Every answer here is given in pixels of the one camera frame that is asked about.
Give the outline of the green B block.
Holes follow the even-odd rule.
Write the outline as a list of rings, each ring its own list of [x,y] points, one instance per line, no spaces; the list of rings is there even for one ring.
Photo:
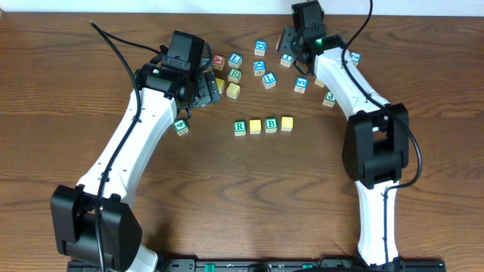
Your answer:
[[[270,117],[265,119],[265,132],[275,133],[278,130],[278,119],[276,117]]]

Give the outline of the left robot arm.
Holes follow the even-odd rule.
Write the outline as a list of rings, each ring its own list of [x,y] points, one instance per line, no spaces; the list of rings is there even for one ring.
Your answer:
[[[142,173],[165,131],[187,132],[176,116],[220,100],[212,72],[189,78],[175,91],[181,70],[147,63],[137,73],[137,87],[112,138],[96,163],[75,187],[60,185],[50,206],[57,250],[71,257],[69,271],[154,271],[156,252],[143,246],[133,211]]]

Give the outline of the yellow O block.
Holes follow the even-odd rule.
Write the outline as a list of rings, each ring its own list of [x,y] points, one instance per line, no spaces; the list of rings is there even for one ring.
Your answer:
[[[260,134],[262,131],[262,121],[260,119],[251,119],[249,121],[250,133]]]

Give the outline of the blue T block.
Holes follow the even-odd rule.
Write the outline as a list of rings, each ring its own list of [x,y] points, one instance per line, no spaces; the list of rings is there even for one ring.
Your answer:
[[[294,61],[294,57],[289,54],[283,54],[281,56],[280,64],[285,67],[290,67]]]

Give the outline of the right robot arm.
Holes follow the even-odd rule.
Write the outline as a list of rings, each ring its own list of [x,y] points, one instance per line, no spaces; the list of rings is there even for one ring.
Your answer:
[[[343,166],[358,192],[360,237],[357,250],[368,267],[398,258],[394,234],[396,193],[415,142],[403,104],[380,96],[359,72],[348,45],[324,26],[287,26],[277,52],[308,66],[334,96],[346,117]]]

